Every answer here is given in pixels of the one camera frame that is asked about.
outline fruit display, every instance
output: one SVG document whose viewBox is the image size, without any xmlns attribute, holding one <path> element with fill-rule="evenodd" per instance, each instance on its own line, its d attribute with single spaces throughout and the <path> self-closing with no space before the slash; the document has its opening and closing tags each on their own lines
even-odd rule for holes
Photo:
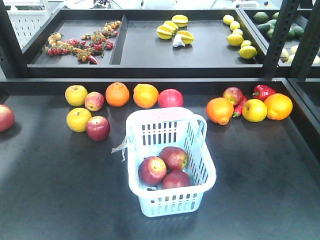
<svg viewBox="0 0 320 240">
<path fill-rule="evenodd" d="M 0 104 L 0 133 L 11 128 L 14 124 L 14 111 L 9 106 Z"/>
<path fill-rule="evenodd" d="M 191 186 L 189 175 L 183 171 L 188 154 L 178 146 L 164 147 L 158 156 L 148 156 L 138 168 L 140 181 L 149 187 L 161 184 L 161 189 Z"/>
<path fill-rule="evenodd" d="M 284 94 L 277 93 L 273 88 L 258 84 L 254 87 L 251 97 L 246 97 L 240 88 L 227 87 L 222 97 L 211 99 L 206 106 L 209 119 L 219 125 L 226 125 L 233 117 L 240 117 L 249 122 L 257 123 L 266 117 L 271 120 L 283 120 L 293 109 L 292 101 Z"/>
<path fill-rule="evenodd" d="M 226 25 L 229 25 L 231 30 L 231 34 L 226 37 L 228 44 L 233 47 L 240 46 L 238 54 L 243 59 L 253 59 L 258 54 L 258 51 L 254 46 L 252 46 L 252 42 L 250 40 L 244 39 L 240 23 L 236 21 L 233 16 L 228 14 L 223 17 L 222 21 Z"/>
<path fill-rule="evenodd" d="M 107 22 L 101 29 L 80 36 L 81 40 L 73 37 L 62 41 L 63 34 L 54 32 L 48 37 L 47 45 L 42 48 L 42 51 L 51 57 L 72 54 L 79 63 L 99 65 L 100 62 L 96 56 L 103 57 L 105 50 L 111 50 L 114 47 L 113 42 L 108 39 L 118 35 L 115 29 L 120 24 L 120 20 Z"/>
</svg>

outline apple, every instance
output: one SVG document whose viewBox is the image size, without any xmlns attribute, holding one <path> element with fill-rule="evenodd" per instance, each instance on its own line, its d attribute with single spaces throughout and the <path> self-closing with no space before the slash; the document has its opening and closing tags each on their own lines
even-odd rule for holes
<svg viewBox="0 0 320 240">
<path fill-rule="evenodd" d="M 92 140 L 102 141 L 110 134 L 110 123 L 104 116 L 94 116 L 86 123 L 85 131 Z"/>
<path fill-rule="evenodd" d="M 191 186 L 189 175 L 182 170 L 169 172 L 162 181 L 162 189 L 174 189 Z"/>
<path fill-rule="evenodd" d="M 84 99 L 84 106 L 91 112 L 102 109 L 105 103 L 105 97 L 97 91 L 90 92 Z"/>
<path fill-rule="evenodd" d="M 244 93 L 241 91 L 241 89 L 235 86 L 231 86 L 224 90 L 222 96 L 225 99 L 228 99 L 235 107 L 242 102 L 242 99 L 244 98 Z"/>
<path fill-rule="evenodd" d="M 178 146 L 166 146 L 160 154 L 161 158 L 170 170 L 183 170 L 188 162 L 188 154 Z"/>
<path fill-rule="evenodd" d="M 68 104 L 74 107 L 82 106 L 85 103 L 87 95 L 88 91 L 82 85 L 69 86 L 64 92 L 66 101 L 68 102 Z"/>
<path fill-rule="evenodd" d="M 182 107 L 184 104 L 184 97 L 178 90 L 169 88 L 160 92 L 158 104 L 160 108 Z"/>
<path fill-rule="evenodd" d="M 145 185 L 154 187 L 161 183 L 167 174 L 165 162 L 158 156 L 149 156 L 138 168 L 138 176 Z"/>
<path fill-rule="evenodd" d="M 268 109 L 266 104 L 259 99 L 249 99 L 242 108 L 244 119 L 257 123 L 266 118 Z"/>
<path fill-rule="evenodd" d="M 11 128 L 14 123 L 14 111 L 9 106 L 0 104 L 0 133 Z"/>
</svg>

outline orange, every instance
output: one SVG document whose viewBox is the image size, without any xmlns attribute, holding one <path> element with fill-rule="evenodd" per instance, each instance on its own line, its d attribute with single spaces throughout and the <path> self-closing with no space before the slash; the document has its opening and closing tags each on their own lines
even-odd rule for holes
<svg viewBox="0 0 320 240">
<path fill-rule="evenodd" d="M 114 82 L 105 90 L 105 100 L 113 107 L 122 107 L 129 101 L 129 98 L 129 90 L 122 82 Z"/>
<path fill-rule="evenodd" d="M 133 100 L 135 104 L 144 109 L 152 108 L 158 100 L 158 90 L 150 84 L 139 83 L 133 89 Z"/>
<path fill-rule="evenodd" d="M 217 97 L 208 102 L 205 111 L 212 122 L 226 125 L 234 113 L 234 106 L 228 99 Z"/>
<path fill-rule="evenodd" d="M 282 120 L 288 117 L 292 111 L 293 104 L 291 99 L 281 93 L 275 93 L 264 100 L 268 109 L 267 117 L 272 120 Z"/>
</svg>

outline avocado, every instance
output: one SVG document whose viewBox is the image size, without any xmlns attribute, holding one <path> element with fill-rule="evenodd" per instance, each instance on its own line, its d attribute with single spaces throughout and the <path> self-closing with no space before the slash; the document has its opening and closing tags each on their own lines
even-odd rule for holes
<svg viewBox="0 0 320 240">
<path fill-rule="evenodd" d="M 258 24 L 265 24 L 269 20 L 269 16 L 264 11 L 258 11 L 253 15 L 253 19 Z"/>
<path fill-rule="evenodd" d="M 269 23 L 262 23 L 256 26 L 260 33 L 265 34 L 270 29 Z"/>
<path fill-rule="evenodd" d="M 304 31 L 305 31 L 302 27 L 297 25 L 297 26 L 293 26 L 292 29 L 297 38 L 302 38 L 302 35 L 304 34 Z"/>
</svg>

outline red fruit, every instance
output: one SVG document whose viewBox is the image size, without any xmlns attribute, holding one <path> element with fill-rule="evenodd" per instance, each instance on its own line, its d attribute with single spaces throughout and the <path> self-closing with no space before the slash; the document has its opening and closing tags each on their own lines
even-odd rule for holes
<svg viewBox="0 0 320 240">
<path fill-rule="evenodd" d="M 174 189 L 191 186 L 189 175 L 181 170 L 173 170 L 162 181 L 162 189 Z"/>
</svg>

